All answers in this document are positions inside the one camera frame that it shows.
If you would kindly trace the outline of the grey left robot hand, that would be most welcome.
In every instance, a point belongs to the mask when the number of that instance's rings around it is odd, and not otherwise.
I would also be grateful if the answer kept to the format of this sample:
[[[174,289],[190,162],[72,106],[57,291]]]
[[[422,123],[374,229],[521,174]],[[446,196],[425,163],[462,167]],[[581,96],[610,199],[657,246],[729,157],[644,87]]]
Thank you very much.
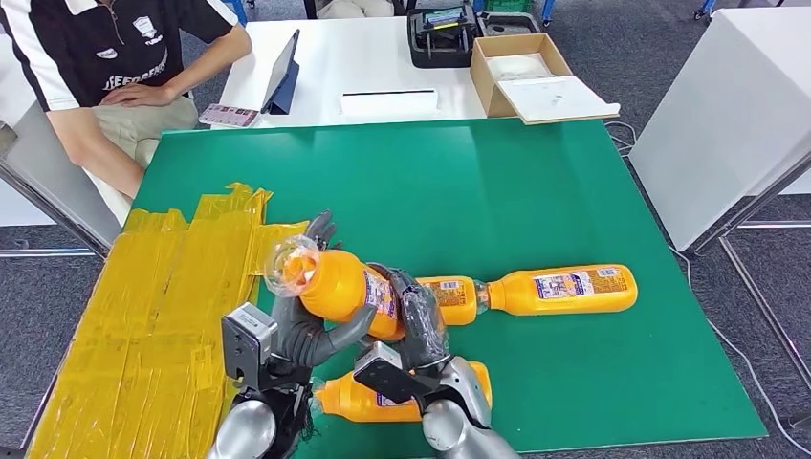
[[[279,327],[274,353],[296,366],[314,368],[365,337],[376,313],[374,305],[362,305],[349,321],[327,330],[325,320],[310,313],[299,297],[277,295],[271,311]]]

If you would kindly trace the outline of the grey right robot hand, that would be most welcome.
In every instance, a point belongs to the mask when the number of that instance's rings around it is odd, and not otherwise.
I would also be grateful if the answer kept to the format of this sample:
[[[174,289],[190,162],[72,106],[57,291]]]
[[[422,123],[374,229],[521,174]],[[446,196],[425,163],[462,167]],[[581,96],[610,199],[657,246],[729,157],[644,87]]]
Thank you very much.
[[[411,274],[379,263],[370,267],[392,287],[404,336],[395,348],[408,370],[420,371],[450,357],[447,327],[433,291]]]

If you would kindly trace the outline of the person's left hand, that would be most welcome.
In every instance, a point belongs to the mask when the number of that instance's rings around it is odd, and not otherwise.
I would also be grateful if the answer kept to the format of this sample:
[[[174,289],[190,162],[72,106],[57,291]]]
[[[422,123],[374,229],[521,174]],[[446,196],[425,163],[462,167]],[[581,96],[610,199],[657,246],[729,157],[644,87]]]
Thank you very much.
[[[174,101],[180,93],[170,86],[148,86],[142,84],[129,84],[111,92],[106,101],[110,104],[120,104],[127,107],[137,106],[167,106]]]

